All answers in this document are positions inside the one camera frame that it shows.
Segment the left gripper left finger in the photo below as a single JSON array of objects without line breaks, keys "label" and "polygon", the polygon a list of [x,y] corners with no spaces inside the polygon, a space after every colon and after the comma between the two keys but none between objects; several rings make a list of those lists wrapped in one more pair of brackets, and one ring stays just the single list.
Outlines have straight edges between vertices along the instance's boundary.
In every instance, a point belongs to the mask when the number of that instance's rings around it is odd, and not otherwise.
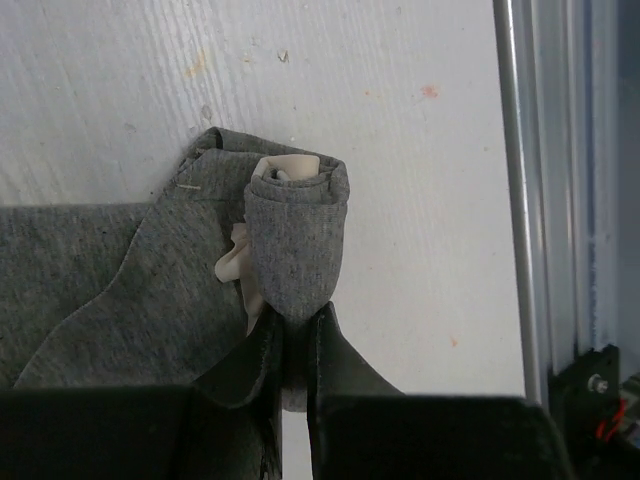
[{"label": "left gripper left finger", "polygon": [[191,384],[1,393],[4,479],[279,479],[281,317]]}]

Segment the grey and cream underwear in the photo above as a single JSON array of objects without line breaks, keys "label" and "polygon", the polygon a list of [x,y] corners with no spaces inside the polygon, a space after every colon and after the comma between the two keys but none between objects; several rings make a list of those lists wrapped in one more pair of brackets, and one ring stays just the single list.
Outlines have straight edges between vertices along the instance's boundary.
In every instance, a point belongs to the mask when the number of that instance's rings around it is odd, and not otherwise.
[{"label": "grey and cream underwear", "polygon": [[284,318],[283,405],[306,408],[301,334],[338,282],[341,160],[204,132],[152,203],[1,211],[3,388],[189,383],[264,305]]}]

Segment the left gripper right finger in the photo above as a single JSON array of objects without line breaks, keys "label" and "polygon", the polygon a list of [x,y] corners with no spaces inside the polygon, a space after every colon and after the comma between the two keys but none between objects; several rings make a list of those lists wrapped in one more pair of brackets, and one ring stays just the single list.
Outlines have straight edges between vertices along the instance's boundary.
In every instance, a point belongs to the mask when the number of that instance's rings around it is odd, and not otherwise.
[{"label": "left gripper right finger", "polygon": [[548,415],[519,397],[405,394],[311,320],[307,423],[316,479],[572,479]]}]

